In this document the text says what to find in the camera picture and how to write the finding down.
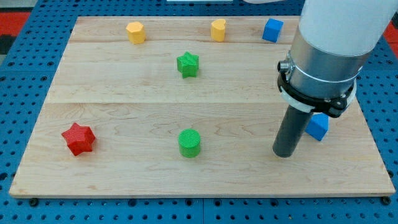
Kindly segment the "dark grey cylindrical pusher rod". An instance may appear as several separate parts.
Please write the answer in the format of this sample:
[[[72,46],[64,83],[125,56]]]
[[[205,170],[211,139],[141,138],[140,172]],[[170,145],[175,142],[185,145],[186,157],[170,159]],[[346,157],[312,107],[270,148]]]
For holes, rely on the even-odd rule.
[[[279,157],[290,157],[302,137],[313,113],[288,106],[273,144],[273,151]]]

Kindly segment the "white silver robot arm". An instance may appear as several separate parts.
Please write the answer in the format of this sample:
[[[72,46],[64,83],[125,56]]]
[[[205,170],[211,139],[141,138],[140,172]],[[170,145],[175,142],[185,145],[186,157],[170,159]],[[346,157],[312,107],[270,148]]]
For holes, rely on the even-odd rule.
[[[340,117],[356,77],[397,11],[397,0],[306,0],[292,46],[277,65],[288,103],[273,144],[290,157],[314,113]]]

